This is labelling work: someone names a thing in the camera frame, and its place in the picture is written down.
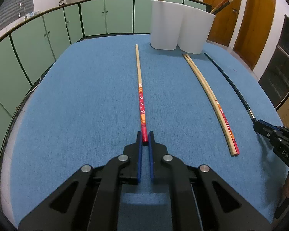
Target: blue tablecloth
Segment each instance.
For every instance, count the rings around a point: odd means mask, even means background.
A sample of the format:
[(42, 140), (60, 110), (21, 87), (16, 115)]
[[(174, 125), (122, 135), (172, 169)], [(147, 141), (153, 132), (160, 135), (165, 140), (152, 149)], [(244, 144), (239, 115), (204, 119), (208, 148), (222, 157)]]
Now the blue tablecloth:
[[(101, 166), (135, 142), (140, 130), (135, 44), (147, 128), (156, 142), (188, 165), (211, 166), (272, 221), (286, 166), (254, 132), (241, 101), (203, 53), (235, 83), (257, 119), (282, 125), (257, 81), (218, 46), (206, 43), (202, 54), (190, 55), (232, 128), (241, 154), (231, 157), (209, 99), (182, 51), (153, 49), (149, 35), (122, 35), (71, 45), (32, 95), (12, 157), (16, 223), (83, 164)], [(150, 184), (147, 159), (145, 147), (141, 184), (123, 187), (118, 230), (171, 230), (168, 189)]]

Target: triangular cutout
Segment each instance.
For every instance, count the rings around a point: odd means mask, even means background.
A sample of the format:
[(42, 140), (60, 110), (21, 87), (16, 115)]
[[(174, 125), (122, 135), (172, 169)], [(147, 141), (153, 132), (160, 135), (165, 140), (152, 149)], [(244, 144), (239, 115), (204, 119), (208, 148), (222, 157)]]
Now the triangular cutout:
[(68, 206), (78, 186), (78, 181), (74, 181), (63, 191), (51, 204), (50, 207), (60, 213), (66, 213)]
[(241, 207), (241, 205), (217, 181), (212, 181), (212, 185), (225, 213), (229, 213)]

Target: gray roller shutter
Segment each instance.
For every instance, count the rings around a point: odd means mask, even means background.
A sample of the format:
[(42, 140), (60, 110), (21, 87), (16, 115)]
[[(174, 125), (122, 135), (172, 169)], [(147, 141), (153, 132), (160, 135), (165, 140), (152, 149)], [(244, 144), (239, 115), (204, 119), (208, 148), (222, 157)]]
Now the gray roller shutter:
[(33, 0), (4, 0), (0, 6), (0, 30), (18, 19), (19, 4), (21, 1), (25, 3), (26, 13), (34, 10)]

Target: faucet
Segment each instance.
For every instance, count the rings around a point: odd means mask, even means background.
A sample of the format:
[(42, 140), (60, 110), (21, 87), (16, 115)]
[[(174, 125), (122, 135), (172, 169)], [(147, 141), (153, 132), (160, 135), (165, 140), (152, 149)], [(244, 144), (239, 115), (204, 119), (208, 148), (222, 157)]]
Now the faucet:
[(26, 8), (25, 8), (25, 3), (24, 3), (24, 2), (20, 2), (20, 4), (19, 4), (19, 16), (18, 16), (18, 18), (21, 17), (21, 15), (20, 15), (20, 10), (22, 9), (22, 4), (24, 5), (25, 20), (27, 20), (28, 18), (27, 18)]

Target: brown door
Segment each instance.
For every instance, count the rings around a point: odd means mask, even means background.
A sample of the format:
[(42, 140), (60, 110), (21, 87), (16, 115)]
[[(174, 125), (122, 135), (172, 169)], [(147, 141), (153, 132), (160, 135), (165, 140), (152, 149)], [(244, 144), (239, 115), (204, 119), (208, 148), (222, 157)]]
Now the brown door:
[(240, 32), (233, 50), (253, 70), (267, 42), (275, 0), (247, 0)]
[[(223, 0), (203, 1), (211, 4), (212, 8), (214, 8)], [(214, 41), (224, 46), (229, 45), (235, 24), (237, 22), (240, 4), (241, 0), (235, 0), (216, 15), (212, 29), (208, 36), (209, 41)]]

